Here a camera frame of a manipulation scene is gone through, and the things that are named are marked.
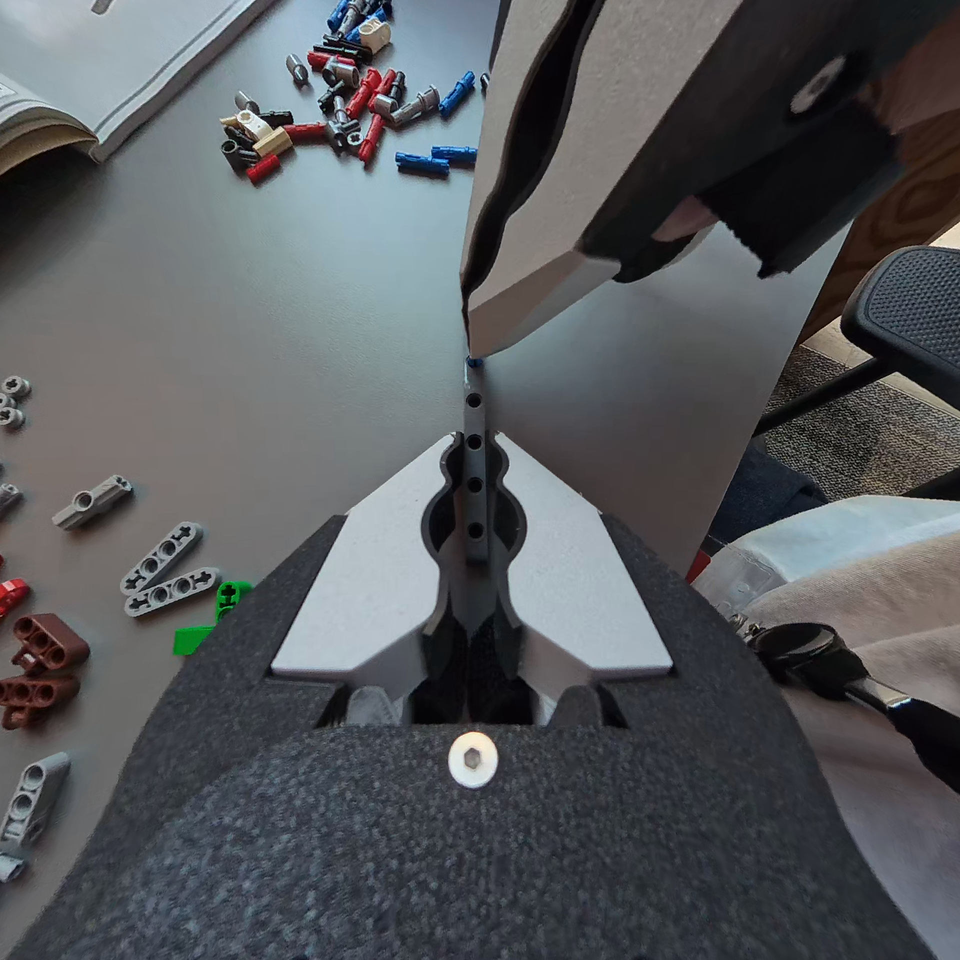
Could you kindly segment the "dark grey lego beam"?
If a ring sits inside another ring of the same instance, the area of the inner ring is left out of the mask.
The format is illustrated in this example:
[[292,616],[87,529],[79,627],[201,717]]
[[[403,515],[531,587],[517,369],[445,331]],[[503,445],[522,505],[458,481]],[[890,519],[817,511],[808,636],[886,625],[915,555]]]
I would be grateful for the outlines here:
[[491,558],[488,491],[489,430],[485,367],[463,369],[462,522],[464,555],[474,568],[486,569]]

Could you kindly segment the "brown lego liftarm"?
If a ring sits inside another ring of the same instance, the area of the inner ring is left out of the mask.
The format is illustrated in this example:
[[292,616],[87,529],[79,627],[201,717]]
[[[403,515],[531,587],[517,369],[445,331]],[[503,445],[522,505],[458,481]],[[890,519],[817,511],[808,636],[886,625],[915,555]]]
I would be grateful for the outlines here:
[[74,676],[2,678],[2,729],[15,731],[42,723],[54,708],[74,699],[80,689],[81,682]]
[[12,632],[19,648],[10,662],[28,676],[81,666],[90,658],[90,645],[54,613],[21,616]]

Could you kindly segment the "lego instruction booklet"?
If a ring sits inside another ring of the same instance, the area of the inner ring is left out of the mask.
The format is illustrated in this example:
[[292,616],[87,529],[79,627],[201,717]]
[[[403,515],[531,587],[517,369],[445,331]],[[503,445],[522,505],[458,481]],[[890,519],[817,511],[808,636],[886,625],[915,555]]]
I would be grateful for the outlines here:
[[3,1],[1,173],[61,148],[102,163],[271,1]]

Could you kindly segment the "clear plastic bag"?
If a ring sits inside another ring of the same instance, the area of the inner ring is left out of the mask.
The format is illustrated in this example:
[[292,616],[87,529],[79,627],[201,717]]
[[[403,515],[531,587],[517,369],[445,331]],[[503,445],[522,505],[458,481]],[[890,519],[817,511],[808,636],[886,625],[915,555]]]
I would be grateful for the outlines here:
[[745,534],[714,554],[692,582],[692,589],[727,622],[741,620],[753,602],[787,583],[764,547],[763,540]]

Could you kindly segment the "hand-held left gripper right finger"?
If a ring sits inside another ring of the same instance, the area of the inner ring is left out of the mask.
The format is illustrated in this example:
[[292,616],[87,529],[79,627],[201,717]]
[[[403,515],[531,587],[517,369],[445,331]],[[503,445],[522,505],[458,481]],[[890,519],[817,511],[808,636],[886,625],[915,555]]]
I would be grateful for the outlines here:
[[673,659],[600,510],[505,433],[489,451],[508,671],[529,687],[669,673]]

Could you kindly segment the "grey lego axle connector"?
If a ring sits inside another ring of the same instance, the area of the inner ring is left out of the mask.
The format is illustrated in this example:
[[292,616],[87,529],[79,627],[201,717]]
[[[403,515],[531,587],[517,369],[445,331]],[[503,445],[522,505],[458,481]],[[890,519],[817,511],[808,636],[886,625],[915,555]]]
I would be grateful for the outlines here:
[[125,477],[110,475],[101,483],[78,491],[68,506],[52,516],[52,522],[64,531],[78,529],[112,510],[133,491],[134,485]]

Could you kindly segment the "thin grey lego liftarm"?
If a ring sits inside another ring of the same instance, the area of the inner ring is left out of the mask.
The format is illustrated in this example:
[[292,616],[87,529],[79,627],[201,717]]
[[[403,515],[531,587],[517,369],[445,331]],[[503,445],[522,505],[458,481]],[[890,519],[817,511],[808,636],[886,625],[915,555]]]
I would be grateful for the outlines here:
[[124,613],[129,618],[153,615],[175,604],[215,590],[220,582],[219,568],[199,567],[130,595],[124,604]]
[[204,528],[193,521],[175,525],[126,572],[120,583],[121,594],[131,597],[161,583],[176,562],[198,546],[204,533]]

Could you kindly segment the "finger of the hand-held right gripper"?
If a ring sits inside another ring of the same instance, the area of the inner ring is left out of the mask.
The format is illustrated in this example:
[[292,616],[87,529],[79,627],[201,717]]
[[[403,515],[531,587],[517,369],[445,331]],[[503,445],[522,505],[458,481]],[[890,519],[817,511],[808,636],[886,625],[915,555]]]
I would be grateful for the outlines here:
[[560,2],[483,210],[469,356],[506,350],[611,279],[582,235],[742,2]]
[[488,59],[490,82],[466,218],[461,260],[461,292],[466,302],[475,285],[474,266],[486,258],[478,250],[480,221],[500,176],[505,140],[534,63],[562,18],[560,1],[501,2]]

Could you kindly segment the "person's right hand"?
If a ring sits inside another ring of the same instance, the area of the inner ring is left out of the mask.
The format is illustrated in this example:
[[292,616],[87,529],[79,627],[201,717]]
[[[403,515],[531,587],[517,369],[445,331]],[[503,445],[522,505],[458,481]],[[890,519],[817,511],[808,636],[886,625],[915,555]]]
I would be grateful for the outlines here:
[[[868,95],[873,112],[890,133],[908,129],[959,106],[958,21],[930,33]],[[652,233],[656,242],[685,239],[717,223],[702,202],[685,198]]]

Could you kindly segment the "pile of small lego pins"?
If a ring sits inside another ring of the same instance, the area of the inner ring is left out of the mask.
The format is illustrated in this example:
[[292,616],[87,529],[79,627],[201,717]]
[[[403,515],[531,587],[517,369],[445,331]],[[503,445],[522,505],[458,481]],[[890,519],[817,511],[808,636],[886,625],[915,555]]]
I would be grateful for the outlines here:
[[436,86],[412,93],[405,72],[378,68],[378,57],[392,44],[393,19],[393,2],[338,2],[322,41],[305,58],[286,57],[298,89],[322,81],[317,119],[298,123],[291,111],[266,110],[238,92],[234,114],[220,121],[220,154],[233,174],[260,185],[280,171],[288,152],[316,145],[369,169],[386,132],[445,113],[445,98]]

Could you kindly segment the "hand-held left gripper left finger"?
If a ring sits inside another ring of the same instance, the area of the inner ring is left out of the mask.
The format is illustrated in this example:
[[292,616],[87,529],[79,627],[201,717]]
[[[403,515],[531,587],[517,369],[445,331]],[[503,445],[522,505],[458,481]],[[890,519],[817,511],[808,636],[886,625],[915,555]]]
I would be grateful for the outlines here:
[[276,652],[271,674],[419,685],[448,607],[441,551],[456,524],[461,432],[443,436],[346,515]]

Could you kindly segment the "light grey bent lego liftarm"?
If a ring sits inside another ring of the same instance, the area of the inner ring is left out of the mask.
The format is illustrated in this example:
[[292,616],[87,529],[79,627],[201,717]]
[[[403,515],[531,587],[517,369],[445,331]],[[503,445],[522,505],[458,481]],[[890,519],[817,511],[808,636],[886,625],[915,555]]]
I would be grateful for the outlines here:
[[1,883],[26,871],[30,850],[49,825],[72,766],[66,751],[28,765],[6,807],[1,823]]

